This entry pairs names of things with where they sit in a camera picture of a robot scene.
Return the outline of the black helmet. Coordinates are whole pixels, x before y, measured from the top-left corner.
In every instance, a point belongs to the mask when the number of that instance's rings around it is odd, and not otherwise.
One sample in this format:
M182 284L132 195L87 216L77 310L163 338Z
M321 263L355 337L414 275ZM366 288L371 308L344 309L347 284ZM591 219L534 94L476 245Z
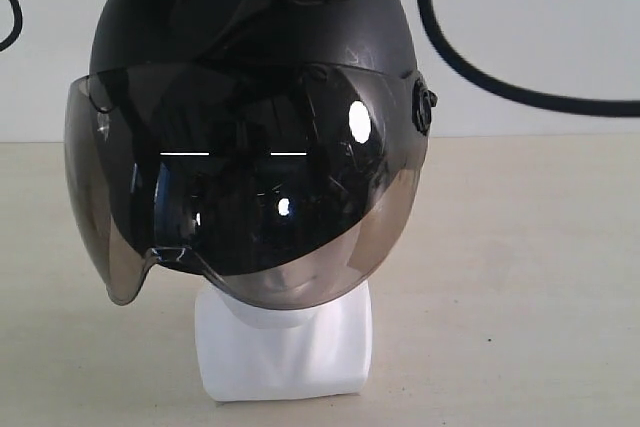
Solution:
M72 211L110 300L164 267L315 307L402 235L434 97L401 0L270 0L219 59L167 59L171 0L107 0L69 89Z

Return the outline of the white mannequin head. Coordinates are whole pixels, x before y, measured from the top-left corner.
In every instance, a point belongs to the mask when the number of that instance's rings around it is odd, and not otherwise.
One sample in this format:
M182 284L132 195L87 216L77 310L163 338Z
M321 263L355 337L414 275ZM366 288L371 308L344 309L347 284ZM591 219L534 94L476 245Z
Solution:
M204 285L194 337L203 388L217 402L357 394L372 363L369 285L293 311L256 308Z

